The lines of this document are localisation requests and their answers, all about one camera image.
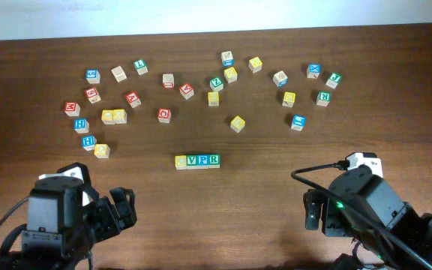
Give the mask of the yellow C block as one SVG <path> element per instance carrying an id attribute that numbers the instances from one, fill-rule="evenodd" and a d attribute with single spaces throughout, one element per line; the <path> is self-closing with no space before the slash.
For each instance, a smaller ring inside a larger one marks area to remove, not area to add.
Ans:
<path id="1" fill-rule="evenodd" d="M 186 170 L 188 168 L 186 155 L 177 155 L 175 156 L 175 168 L 177 170 Z"/>

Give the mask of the green V block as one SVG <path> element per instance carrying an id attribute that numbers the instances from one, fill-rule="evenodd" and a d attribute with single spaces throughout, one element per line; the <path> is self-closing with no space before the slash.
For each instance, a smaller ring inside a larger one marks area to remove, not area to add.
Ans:
<path id="1" fill-rule="evenodd" d="M 198 160 L 197 155 L 189 154 L 187 156 L 187 169 L 188 170 L 197 169 L 198 168 L 197 160 Z"/>

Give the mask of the blue P block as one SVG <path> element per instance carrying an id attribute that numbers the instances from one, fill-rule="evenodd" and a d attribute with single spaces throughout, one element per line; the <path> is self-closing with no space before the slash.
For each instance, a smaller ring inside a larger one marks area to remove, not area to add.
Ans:
<path id="1" fill-rule="evenodd" d="M 209 155 L 208 154 L 198 154 L 197 162 L 198 169 L 208 169 L 209 168 Z"/>

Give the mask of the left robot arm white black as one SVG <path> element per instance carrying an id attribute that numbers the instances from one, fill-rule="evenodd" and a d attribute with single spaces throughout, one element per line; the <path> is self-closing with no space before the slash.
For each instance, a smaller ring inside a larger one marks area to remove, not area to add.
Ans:
<path id="1" fill-rule="evenodd" d="M 1 243 L 0 269 L 73 270 L 94 266 L 92 248 L 137 222 L 135 193 L 116 187 L 100 196 L 89 169 L 72 163 L 40 175 L 29 195 L 28 220 Z"/>

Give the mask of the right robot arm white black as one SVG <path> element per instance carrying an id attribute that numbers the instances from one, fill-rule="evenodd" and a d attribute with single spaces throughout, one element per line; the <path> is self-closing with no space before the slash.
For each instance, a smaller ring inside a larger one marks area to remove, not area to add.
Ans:
<path id="1" fill-rule="evenodd" d="M 377 255 L 385 268 L 432 269 L 432 214 L 418 215 L 383 178 L 381 160 L 354 152 L 332 164 L 341 170 L 327 188 L 309 186 L 303 196 L 305 227 L 328 237 L 347 237 Z"/>

